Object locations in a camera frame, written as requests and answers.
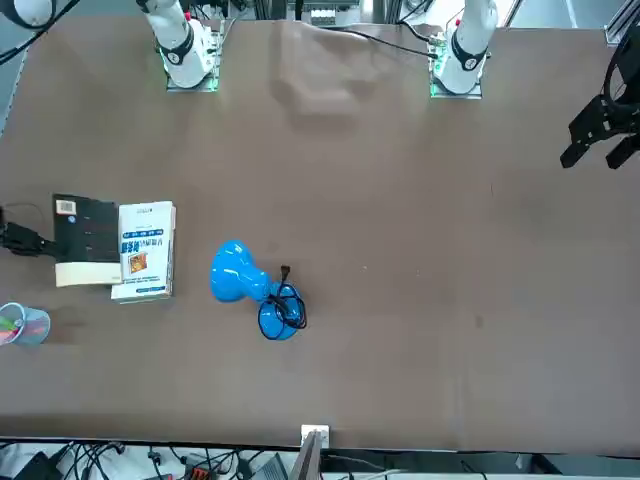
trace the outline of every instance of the table surface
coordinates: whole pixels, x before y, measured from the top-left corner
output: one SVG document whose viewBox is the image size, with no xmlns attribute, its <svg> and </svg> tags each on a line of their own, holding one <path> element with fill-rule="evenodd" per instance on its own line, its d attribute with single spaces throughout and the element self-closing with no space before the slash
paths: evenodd
<svg viewBox="0 0 640 480">
<path fill-rule="evenodd" d="M 498 31 L 482 101 L 429 100 L 421 58 L 301 24 L 239 22 L 217 94 L 167 94 L 152 46 L 115 17 L 39 42 L 0 200 L 39 205 L 12 219 L 47 235 L 54 192 L 173 200 L 175 297 L 117 305 L 0 252 L 0 298 L 53 322 L 0 349 L 0 433 L 296 444 L 316 423 L 336 447 L 638 451 L 640 166 L 609 171 L 610 143 L 559 163 L 602 32 Z M 292 266 L 292 340 L 211 296 L 231 238 Z"/>
</svg>

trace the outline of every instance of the floor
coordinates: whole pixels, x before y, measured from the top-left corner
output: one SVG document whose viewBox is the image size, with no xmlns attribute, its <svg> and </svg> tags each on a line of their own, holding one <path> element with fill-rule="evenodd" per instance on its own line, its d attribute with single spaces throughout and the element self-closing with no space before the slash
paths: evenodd
<svg viewBox="0 0 640 480">
<path fill-rule="evenodd" d="M 9 477 L 13 478 L 17 475 L 20 470 L 24 467 L 24 465 L 31 459 L 31 457 L 42 451 L 48 457 L 51 457 L 57 451 L 59 451 L 64 445 L 63 444 L 38 444 L 38 443 L 22 443 L 10 445 L 7 448 L 0 450 L 0 478 Z M 63 474 L 63 478 L 65 480 L 73 479 L 75 480 L 75 474 L 73 471 L 73 464 L 75 461 L 75 448 L 72 447 L 70 453 L 66 454 L 60 463 L 58 464 L 58 470 Z M 204 455 L 204 449 L 202 448 L 180 448 L 177 447 L 174 449 L 177 456 L 189 456 L 191 458 L 197 459 L 197 461 L 206 462 L 206 457 Z M 167 447 L 154 447 L 154 453 L 159 454 L 160 456 L 160 465 L 158 466 L 159 473 L 161 475 L 172 474 L 174 479 L 180 479 L 184 474 L 184 466 L 180 463 L 178 458 L 174 456 L 173 452 Z M 219 449 L 209 449 L 209 454 L 211 458 L 216 457 L 217 455 L 222 455 L 225 453 L 229 453 L 230 450 L 219 450 Z M 148 458 L 149 447 L 148 446 L 126 446 L 124 453 L 118 454 L 115 451 L 111 450 L 108 453 L 100 456 L 100 463 L 103 468 L 104 473 L 108 478 L 118 479 L 118 480 L 155 480 L 158 478 L 158 475 L 151 463 L 151 460 Z M 444 455 L 444 453 L 437 452 L 423 452 L 422 455 Z M 263 465 L 269 462 L 274 456 L 275 452 L 259 452 L 255 450 L 246 450 L 240 452 L 240 457 L 243 460 L 250 461 L 250 468 L 253 474 L 258 472 Z M 343 453 L 344 455 L 354 455 L 357 453 Z M 394 455 L 414 455 L 414 453 L 400 454 L 395 453 Z M 293 469 L 293 466 L 296 461 L 297 454 L 295 452 L 278 452 L 280 459 L 282 460 L 283 467 L 289 475 Z M 638 478 L 640 476 L 640 466 L 638 466 L 638 461 L 634 460 L 616 460 L 616 459 L 607 459 L 602 457 L 584 457 L 584 459 L 580 460 L 580 464 L 582 469 L 580 470 L 580 475 L 576 475 L 575 471 L 572 470 L 572 466 L 567 461 L 562 461 L 562 456 L 552 456 L 553 463 L 556 466 L 562 466 L 564 470 L 562 470 L 565 477 L 556 476 L 556 475 L 537 475 L 537 474 L 527 474 L 525 473 L 527 470 L 526 463 L 527 461 L 522 461 L 522 458 L 525 455 L 518 454 L 480 454 L 487 458 L 488 460 L 484 462 L 484 467 L 481 463 L 475 460 L 479 454 L 466 454 L 464 457 L 467 459 L 469 466 L 468 469 L 460 470 L 459 473 L 429 473 L 429 472 L 451 472 L 451 468 L 448 468 L 446 462 L 442 461 L 431 461 L 427 460 L 423 462 L 419 457 L 418 460 L 414 458 L 413 461 L 408 462 L 406 467 L 403 465 L 403 462 L 397 462 L 394 460 L 394 465 L 402 466 L 402 468 L 398 467 L 394 470 L 386 470 L 384 472 L 377 472 L 369 470 L 369 473 L 354 473 L 353 480 L 374 480 L 374 478 L 380 478 L 385 480 L 559 480 L 561 478 L 567 478 L 566 476 L 570 476 L 572 480 L 597 480 L 604 478 L 612 478 L 616 479 L 627 479 L 627 478 Z M 82 470 L 85 466 L 84 460 L 82 457 L 78 457 L 78 472 L 79 476 L 82 474 Z M 359 464 L 353 461 L 345 463 L 345 459 L 348 460 L 349 457 L 336 457 L 337 465 L 340 467 L 338 469 L 331 469 L 332 473 L 327 473 L 327 469 L 323 467 L 325 473 L 323 473 L 323 480 L 342 480 L 347 476 L 346 470 L 343 468 L 343 465 L 352 466 L 353 472 L 362 472 L 363 469 L 359 468 Z M 371 458 L 371 462 L 380 463 L 379 457 L 367 457 Z M 235 480 L 235 473 L 237 467 L 237 459 L 230 458 L 229 460 L 225 460 L 223 465 L 221 465 L 221 469 L 224 471 L 228 471 L 228 473 L 224 473 L 216 477 L 216 480 Z M 406 470 L 411 471 L 420 471 L 426 473 L 394 473 L 394 472 L 402 472 Z M 503 473 L 479 473 L 482 471 L 487 472 L 503 472 Z M 100 472 L 93 468 L 91 471 L 91 476 L 86 480 L 103 480 Z M 277 480 L 277 478 L 273 476 L 269 476 L 269 480 Z"/>
</svg>

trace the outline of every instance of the book cover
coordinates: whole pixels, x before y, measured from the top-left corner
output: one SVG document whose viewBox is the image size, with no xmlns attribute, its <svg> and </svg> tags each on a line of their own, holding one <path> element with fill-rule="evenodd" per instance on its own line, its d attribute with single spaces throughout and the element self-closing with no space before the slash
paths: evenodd
<svg viewBox="0 0 640 480">
<path fill-rule="evenodd" d="M 56 193 L 53 218 L 57 287 L 122 282 L 115 203 Z"/>
<path fill-rule="evenodd" d="M 122 284 L 111 288 L 113 300 L 140 302 L 171 296 L 175 211 L 172 202 L 120 206 Z"/>
</svg>

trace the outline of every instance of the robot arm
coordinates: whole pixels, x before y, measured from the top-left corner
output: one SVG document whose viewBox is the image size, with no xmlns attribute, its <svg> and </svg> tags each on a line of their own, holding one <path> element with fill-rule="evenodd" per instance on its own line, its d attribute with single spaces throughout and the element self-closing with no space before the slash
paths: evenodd
<svg viewBox="0 0 640 480">
<path fill-rule="evenodd" d="M 489 41 L 498 25 L 494 0 L 466 0 L 460 25 L 446 32 L 447 52 L 436 78 L 454 94 L 470 92 L 478 82 Z"/>
<path fill-rule="evenodd" d="M 198 85 L 214 67 L 211 28 L 185 18 L 179 0 L 136 0 L 153 30 L 167 73 L 182 88 Z"/>
<path fill-rule="evenodd" d="M 176 85 L 198 85 L 214 67 L 216 41 L 209 27 L 187 21 L 179 0 L 136 0 L 147 17 Z M 56 15 L 56 0 L 0 0 L 0 13 L 30 30 L 49 26 Z"/>
</svg>

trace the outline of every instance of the cup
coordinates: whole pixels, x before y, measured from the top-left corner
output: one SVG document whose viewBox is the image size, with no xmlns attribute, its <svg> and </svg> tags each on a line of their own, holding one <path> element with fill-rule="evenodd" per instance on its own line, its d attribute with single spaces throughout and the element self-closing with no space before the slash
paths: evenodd
<svg viewBox="0 0 640 480">
<path fill-rule="evenodd" d="M 49 314 L 10 302 L 0 307 L 0 345 L 38 345 L 51 329 Z"/>
</svg>

